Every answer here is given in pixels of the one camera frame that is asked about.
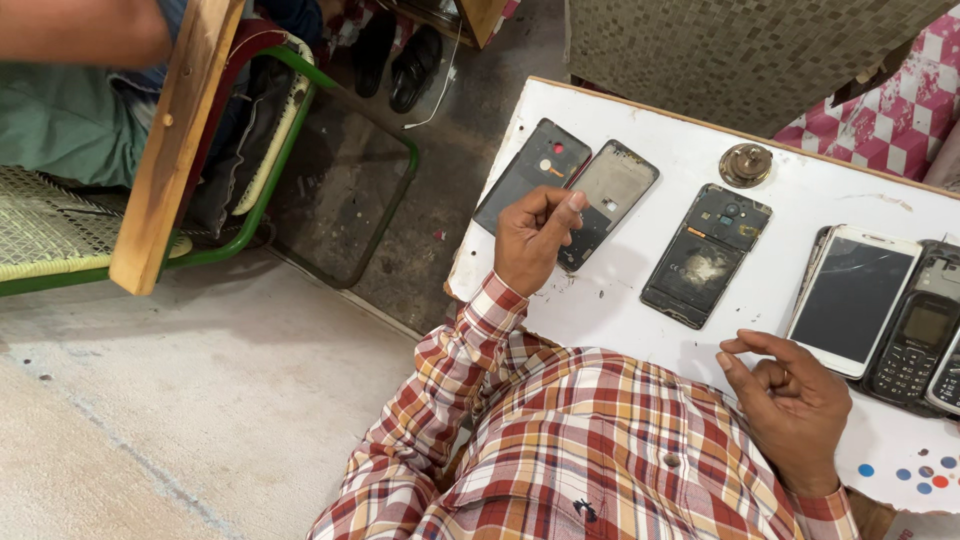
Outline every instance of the shirt pocket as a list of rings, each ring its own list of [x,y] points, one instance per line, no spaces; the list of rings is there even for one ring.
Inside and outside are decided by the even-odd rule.
[[[585,416],[541,411],[489,433],[440,504],[455,510],[494,497],[549,505],[588,536],[615,537],[611,427]]]

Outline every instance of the white table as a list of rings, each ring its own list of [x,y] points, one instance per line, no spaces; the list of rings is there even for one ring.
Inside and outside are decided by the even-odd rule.
[[[730,391],[713,357],[717,344],[740,328],[784,334],[818,229],[849,223],[917,240],[960,235],[958,198],[761,141],[774,154],[773,171],[763,184],[743,193],[773,208],[773,218],[707,324],[695,331],[644,306],[638,296],[700,187],[726,186],[717,172],[723,153],[759,139],[531,78],[484,195],[544,117],[590,145],[594,154],[616,138],[661,173],[574,277],[556,267],[542,294],[531,299],[526,329],[563,346],[613,349]],[[471,221],[447,290],[469,299],[492,265],[493,236]],[[747,355],[745,360],[756,358]],[[923,449],[928,452],[920,455]],[[853,411],[837,454],[848,486],[898,509],[960,512],[960,467],[944,468],[940,460],[947,455],[960,457],[960,432],[952,423],[921,419],[853,393]],[[875,469],[871,477],[858,473],[864,463]],[[918,482],[930,482],[918,474],[922,466],[947,477],[949,486],[921,494]],[[910,480],[897,478],[901,468],[911,472]]]

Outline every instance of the person's arm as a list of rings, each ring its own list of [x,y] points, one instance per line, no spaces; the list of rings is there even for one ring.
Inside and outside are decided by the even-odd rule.
[[[859,540],[833,464],[852,401],[847,385],[794,341],[741,330],[717,362],[747,416],[751,439],[777,468],[806,540]],[[753,372],[735,354],[764,358]]]
[[[336,502],[307,538],[409,536],[440,493],[434,479],[450,458],[461,420],[511,331],[553,269],[570,228],[583,222],[586,195],[538,187],[497,223],[494,271],[460,311],[417,346],[417,370],[397,390],[353,451]]]
[[[156,0],[0,0],[0,61],[145,67],[170,50]]]

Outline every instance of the person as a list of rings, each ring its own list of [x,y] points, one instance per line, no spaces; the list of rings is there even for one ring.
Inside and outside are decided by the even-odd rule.
[[[852,401],[796,343],[750,330],[721,343],[735,401],[520,329],[587,205],[541,186],[500,213],[493,270],[417,346],[308,539],[859,538],[833,460]],[[751,371],[747,352],[773,359]],[[475,432],[438,488],[465,418]]]
[[[187,0],[5,0],[0,6],[0,165],[131,186]],[[307,43],[345,0],[260,0]],[[252,0],[244,8],[251,17]],[[237,77],[235,94],[249,80]],[[242,101],[227,105],[215,154]]]

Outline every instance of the black shoe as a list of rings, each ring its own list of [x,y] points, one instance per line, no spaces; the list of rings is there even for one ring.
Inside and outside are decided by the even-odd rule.
[[[373,97],[380,89],[383,68],[390,56],[396,35],[396,15],[382,10],[377,12],[360,31],[356,42],[350,45],[353,56],[354,84],[357,95]]]
[[[410,36],[403,51],[390,64],[394,75],[391,109],[403,114],[414,107],[440,68],[443,53],[444,42],[436,28],[424,24]]]

